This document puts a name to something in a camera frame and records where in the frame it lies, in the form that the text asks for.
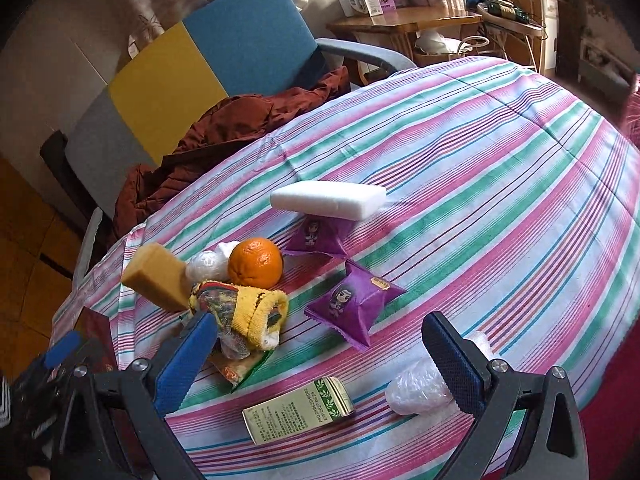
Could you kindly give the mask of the green medicine box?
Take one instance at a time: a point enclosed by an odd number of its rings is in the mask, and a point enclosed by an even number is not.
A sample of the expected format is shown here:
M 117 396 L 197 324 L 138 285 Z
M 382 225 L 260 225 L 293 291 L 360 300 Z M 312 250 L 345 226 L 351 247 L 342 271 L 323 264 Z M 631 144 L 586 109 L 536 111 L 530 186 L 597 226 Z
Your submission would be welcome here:
M 242 417 L 253 443 L 263 445 L 304 434 L 354 413 L 352 399 L 341 381 L 326 376 L 246 408 Z

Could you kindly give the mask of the white foam block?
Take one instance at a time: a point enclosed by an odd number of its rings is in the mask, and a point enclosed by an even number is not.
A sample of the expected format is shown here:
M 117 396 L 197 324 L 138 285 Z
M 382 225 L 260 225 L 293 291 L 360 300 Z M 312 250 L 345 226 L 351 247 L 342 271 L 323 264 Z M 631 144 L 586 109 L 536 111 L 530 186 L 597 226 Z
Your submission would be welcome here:
M 350 221 L 369 218 L 385 201 L 382 185 L 340 181 L 299 181 L 270 194 L 273 208 Z

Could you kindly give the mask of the orange tangerine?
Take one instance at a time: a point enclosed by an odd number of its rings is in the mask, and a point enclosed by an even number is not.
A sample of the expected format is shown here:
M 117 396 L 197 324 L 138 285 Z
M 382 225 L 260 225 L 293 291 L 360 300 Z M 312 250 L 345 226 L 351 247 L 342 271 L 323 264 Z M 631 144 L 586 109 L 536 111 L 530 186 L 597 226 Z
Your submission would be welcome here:
M 229 280 L 233 284 L 270 288 L 282 276 L 280 249 L 268 238 L 253 237 L 239 242 L 228 259 Z

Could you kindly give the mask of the wooden desk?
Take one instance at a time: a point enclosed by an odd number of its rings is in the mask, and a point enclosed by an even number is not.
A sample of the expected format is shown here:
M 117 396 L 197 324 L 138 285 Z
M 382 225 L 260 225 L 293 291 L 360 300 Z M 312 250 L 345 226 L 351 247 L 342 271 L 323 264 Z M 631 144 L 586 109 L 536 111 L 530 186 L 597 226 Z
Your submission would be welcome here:
M 387 36 L 393 49 L 413 60 L 416 34 L 427 29 L 480 24 L 480 14 L 450 10 L 440 6 L 407 6 L 377 16 L 358 15 L 341 18 L 326 25 L 338 39 L 360 34 Z

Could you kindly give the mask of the yellow sponge block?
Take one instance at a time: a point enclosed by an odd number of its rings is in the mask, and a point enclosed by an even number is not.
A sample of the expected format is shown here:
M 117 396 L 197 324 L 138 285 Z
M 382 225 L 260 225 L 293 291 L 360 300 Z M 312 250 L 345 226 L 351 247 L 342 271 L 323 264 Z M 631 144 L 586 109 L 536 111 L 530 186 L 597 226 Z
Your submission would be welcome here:
M 139 247 L 120 281 L 166 311 L 189 307 L 192 285 L 186 277 L 186 263 L 160 244 Z

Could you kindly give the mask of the yellow patterned sock roll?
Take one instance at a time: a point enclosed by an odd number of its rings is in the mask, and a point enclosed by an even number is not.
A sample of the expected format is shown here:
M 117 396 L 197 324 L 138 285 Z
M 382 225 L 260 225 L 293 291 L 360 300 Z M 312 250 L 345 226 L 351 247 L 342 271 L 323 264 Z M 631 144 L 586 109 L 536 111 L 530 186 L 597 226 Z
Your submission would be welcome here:
M 239 361 L 254 351 L 272 351 L 280 344 L 288 295 L 279 289 L 205 281 L 192 288 L 190 308 L 214 316 L 222 354 Z

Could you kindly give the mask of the white plastic bag ball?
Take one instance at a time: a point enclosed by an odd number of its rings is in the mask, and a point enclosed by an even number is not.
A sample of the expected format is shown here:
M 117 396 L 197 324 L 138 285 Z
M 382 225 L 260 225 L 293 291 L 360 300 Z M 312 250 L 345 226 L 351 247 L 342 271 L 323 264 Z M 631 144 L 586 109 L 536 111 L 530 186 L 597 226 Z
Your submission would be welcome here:
M 425 415 L 454 401 L 477 417 L 486 408 L 483 381 L 444 335 L 426 338 L 427 356 L 403 370 L 386 388 L 386 401 L 399 415 Z

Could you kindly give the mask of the yellow green snack packet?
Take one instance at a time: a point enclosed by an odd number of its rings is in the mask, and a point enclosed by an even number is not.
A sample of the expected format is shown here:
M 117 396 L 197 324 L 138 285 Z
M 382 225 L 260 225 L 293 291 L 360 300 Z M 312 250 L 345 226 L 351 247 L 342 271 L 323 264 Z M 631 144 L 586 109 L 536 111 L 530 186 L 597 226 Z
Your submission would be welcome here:
M 272 351 L 255 350 L 242 360 L 230 360 L 220 351 L 215 350 L 208 356 L 208 360 L 224 380 L 228 382 L 231 390 L 235 391 L 240 385 L 243 385 L 271 355 Z

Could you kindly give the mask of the purple snack pouch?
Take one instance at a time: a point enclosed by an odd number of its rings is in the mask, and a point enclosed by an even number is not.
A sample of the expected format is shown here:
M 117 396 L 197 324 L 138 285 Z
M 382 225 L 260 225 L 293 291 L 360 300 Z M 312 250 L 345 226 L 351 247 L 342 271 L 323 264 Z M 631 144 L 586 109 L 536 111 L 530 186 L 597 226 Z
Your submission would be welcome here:
M 366 351 L 371 345 L 370 328 L 383 309 L 405 292 L 360 264 L 346 260 L 344 278 L 311 301 L 304 313 L 336 330 L 357 350 Z
M 355 221 L 311 216 L 307 214 L 295 230 L 283 253 L 286 256 L 320 254 L 345 259 L 344 240 L 354 228 Z

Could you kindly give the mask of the dark red jacket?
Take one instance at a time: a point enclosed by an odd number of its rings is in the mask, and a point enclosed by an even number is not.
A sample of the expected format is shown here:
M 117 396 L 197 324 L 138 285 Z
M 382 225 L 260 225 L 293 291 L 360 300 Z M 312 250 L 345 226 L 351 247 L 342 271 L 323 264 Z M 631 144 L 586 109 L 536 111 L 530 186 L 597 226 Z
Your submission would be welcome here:
M 115 202 L 111 241 L 161 210 L 172 198 L 241 148 L 350 91 L 341 66 L 309 89 L 294 87 L 274 96 L 225 98 L 191 125 L 160 166 L 131 167 Z

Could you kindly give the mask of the striped bed sheet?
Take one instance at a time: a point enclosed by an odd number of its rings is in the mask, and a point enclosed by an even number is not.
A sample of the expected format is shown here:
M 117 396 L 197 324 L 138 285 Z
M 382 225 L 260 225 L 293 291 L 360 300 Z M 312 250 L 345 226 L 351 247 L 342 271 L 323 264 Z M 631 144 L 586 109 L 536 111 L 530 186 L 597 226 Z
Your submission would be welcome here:
M 639 318 L 638 148 L 555 82 L 496 58 L 391 76 L 243 148 L 119 240 L 55 313 L 53 336 L 90 308 L 110 320 L 120 366 L 152 356 L 178 316 L 122 286 L 137 248 L 189 259 L 253 236 L 285 245 L 299 220 L 271 193 L 320 179 L 386 189 L 346 250 L 404 293 L 358 351 L 305 314 L 343 263 L 288 260 L 277 350 L 236 390 L 203 368 L 168 418 L 206 478 L 433 478 L 471 419 L 454 406 L 402 417 L 384 391 L 424 356 L 434 310 L 517 370 L 562 366 L 580 406 L 632 395 L 610 365 Z

